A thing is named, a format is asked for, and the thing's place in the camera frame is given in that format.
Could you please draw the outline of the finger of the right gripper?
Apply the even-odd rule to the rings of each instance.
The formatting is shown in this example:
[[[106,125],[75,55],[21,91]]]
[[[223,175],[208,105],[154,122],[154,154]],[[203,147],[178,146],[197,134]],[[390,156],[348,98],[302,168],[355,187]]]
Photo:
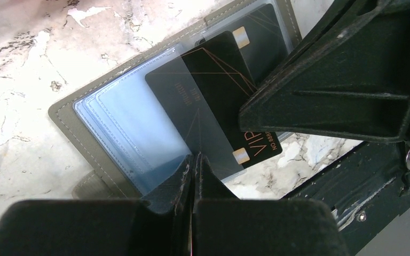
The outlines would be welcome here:
[[[335,1],[239,113],[243,131],[405,142],[410,1]]]

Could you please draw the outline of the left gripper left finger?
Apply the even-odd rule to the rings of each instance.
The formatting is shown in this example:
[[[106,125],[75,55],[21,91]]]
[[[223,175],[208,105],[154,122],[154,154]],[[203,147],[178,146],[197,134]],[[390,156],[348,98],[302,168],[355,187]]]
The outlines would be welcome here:
[[[0,219],[0,255],[187,255],[193,162],[141,198],[16,202]]]

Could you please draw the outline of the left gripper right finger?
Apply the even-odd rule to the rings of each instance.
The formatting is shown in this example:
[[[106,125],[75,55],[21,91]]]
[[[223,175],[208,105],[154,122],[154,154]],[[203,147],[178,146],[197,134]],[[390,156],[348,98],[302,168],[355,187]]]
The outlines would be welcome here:
[[[194,159],[193,255],[348,255],[329,207],[314,199],[237,198]]]

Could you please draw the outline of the grey card holder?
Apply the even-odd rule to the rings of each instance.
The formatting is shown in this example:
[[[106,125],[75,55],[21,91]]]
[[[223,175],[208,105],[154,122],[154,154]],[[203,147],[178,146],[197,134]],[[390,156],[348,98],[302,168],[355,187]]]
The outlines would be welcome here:
[[[97,179],[118,197],[146,195],[195,154],[145,76],[197,47],[213,26],[263,3],[275,8],[288,56],[301,39],[290,1],[232,1],[50,107],[51,119],[94,168],[85,185]]]

